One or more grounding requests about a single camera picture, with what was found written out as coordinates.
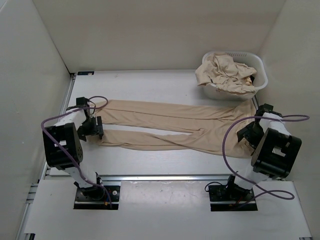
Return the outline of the beige trousers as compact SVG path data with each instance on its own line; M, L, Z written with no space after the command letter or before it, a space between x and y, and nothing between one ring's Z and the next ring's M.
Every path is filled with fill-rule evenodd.
M212 155L225 152L228 157L248 158L253 148L245 139L238 142L237 131L250 121L245 120L232 130L228 129L235 121L254 116L255 112L249 100L232 107L111 100L96 112L104 125L157 129L173 134L106 129L102 139L91 136L88 140L98 146L132 150L191 149Z

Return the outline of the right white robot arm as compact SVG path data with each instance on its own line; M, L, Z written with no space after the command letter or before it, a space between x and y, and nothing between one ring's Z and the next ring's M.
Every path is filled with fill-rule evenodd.
M254 149L251 163L238 174L229 177L224 193L230 200L246 197L253 188L267 179L287 177L294 165L302 140L291 135L283 115L263 104L255 113L256 119L237 131L237 140L247 140Z

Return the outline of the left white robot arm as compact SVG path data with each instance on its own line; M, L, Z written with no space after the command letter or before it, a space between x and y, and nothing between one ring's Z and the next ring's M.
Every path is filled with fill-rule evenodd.
M49 167L69 174L74 185L86 197L100 200L106 194L101 177L82 163L84 152L81 141L87 137L104 136L102 118L95 116L99 107L92 98L78 97L74 106L59 115L57 123L45 127L49 118L41 123L45 159Z

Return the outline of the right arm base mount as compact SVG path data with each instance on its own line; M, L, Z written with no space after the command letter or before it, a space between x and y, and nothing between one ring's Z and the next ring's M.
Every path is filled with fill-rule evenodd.
M212 181L204 187L204 191L209 194L211 212L258 210L253 191L237 186L234 181L235 176L231 175L226 184Z

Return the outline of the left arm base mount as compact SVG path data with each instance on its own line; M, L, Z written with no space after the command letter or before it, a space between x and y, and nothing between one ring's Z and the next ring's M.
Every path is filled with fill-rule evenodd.
M77 187L73 204L75 210L119 209L120 185L104 185L105 190L96 186L80 188L77 182L73 184Z

